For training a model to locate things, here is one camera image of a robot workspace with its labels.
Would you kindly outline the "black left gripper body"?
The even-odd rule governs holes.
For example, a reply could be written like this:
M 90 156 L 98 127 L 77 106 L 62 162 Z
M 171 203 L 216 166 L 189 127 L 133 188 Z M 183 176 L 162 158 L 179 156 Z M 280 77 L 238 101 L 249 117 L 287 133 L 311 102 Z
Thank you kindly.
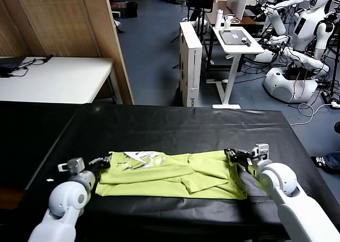
M 86 170 L 92 172 L 96 177 L 98 177 L 106 169 L 107 164 L 102 163 L 88 164 L 86 166 Z

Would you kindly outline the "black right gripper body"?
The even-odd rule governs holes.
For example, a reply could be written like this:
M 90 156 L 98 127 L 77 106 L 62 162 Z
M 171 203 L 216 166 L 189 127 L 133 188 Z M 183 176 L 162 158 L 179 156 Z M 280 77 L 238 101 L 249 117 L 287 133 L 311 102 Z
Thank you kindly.
M 240 164 L 245 168 L 246 171 L 249 170 L 249 167 L 253 165 L 254 156 L 249 154 L 239 154 L 234 157 L 234 162 Z

